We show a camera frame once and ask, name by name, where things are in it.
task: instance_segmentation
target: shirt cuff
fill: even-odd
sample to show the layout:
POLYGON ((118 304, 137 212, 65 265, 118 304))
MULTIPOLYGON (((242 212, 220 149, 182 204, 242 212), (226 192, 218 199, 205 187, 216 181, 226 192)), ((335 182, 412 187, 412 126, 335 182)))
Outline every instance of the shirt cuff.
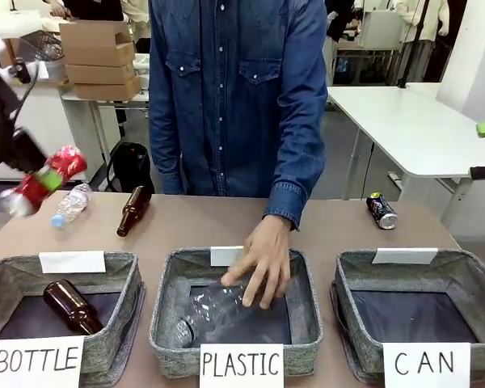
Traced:
POLYGON ((162 190, 167 195, 182 195, 183 183, 181 176, 178 173, 161 174, 162 176, 162 190))
POLYGON ((306 202, 307 197, 296 184, 275 183, 269 195, 268 206, 264 210, 264 216, 273 214, 285 217, 293 223, 293 229, 298 230, 306 202))

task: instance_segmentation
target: brown table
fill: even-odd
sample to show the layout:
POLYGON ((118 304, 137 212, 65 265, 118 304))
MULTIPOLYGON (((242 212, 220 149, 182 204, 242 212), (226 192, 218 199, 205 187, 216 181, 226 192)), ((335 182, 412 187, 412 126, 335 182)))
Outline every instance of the brown table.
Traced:
MULTIPOLYGON (((147 287, 135 344, 118 388, 196 387, 197 378, 167 380, 149 346, 148 333, 156 289, 167 254, 179 247, 240 245, 261 218, 264 200, 154 196, 140 225, 125 239, 116 237, 120 210, 127 194, 94 193, 89 209, 68 230, 50 225, 63 192, 56 193, 34 217, 15 219, 0 231, 0 259, 40 251, 131 251, 140 258, 147 287)), ((291 387, 363 386, 350 374, 331 310, 329 285, 335 257, 348 249, 376 247, 455 248, 444 226, 419 206, 396 204, 399 226, 379 230, 358 201, 311 200, 302 231, 292 233, 291 245, 305 252, 314 274, 323 320, 324 337, 318 351, 318 368, 312 377, 290 378, 291 387)))

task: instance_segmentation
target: denim shirt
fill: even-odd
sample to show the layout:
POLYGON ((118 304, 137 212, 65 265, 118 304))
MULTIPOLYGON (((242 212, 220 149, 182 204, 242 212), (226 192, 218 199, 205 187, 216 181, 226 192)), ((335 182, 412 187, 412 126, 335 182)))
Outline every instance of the denim shirt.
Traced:
POLYGON ((298 228, 325 163, 323 0, 150 0, 150 22, 164 193, 268 198, 298 228))

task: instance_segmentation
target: can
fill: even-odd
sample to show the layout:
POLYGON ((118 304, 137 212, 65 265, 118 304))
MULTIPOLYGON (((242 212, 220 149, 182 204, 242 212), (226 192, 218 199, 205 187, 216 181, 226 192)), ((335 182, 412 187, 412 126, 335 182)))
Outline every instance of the can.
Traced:
POLYGON ((397 224, 397 213, 380 192, 373 192, 366 199, 366 207, 381 229, 393 229, 397 224))

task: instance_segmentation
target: black bag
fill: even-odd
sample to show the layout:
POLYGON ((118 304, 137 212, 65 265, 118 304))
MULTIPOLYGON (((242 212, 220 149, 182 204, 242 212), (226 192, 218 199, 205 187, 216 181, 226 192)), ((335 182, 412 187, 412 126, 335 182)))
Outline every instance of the black bag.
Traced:
POLYGON ((147 149, 138 143, 125 142, 119 145, 112 155, 112 160, 106 169, 106 180, 113 192, 118 192, 110 180, 110 170, 113 166, 115 177, 120 182, 122 192, 133 192, 138 186, 145 186, 154 194, 151 180, 151 161, 147 149))

